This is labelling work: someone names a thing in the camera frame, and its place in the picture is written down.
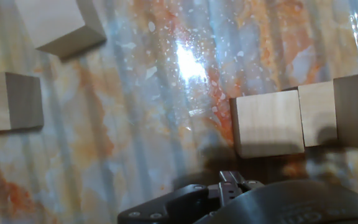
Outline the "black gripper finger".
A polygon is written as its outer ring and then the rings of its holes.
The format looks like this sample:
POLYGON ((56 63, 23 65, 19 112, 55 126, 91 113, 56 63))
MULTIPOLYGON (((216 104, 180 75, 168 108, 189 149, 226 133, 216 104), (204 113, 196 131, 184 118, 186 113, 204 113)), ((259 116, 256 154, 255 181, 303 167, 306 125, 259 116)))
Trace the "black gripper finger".
POLYGON ((118 224, 207 223, 222 207, 243 193, 262 187, 237 171, 221 171, 219 183, 190 184, 121 212, 118 224))

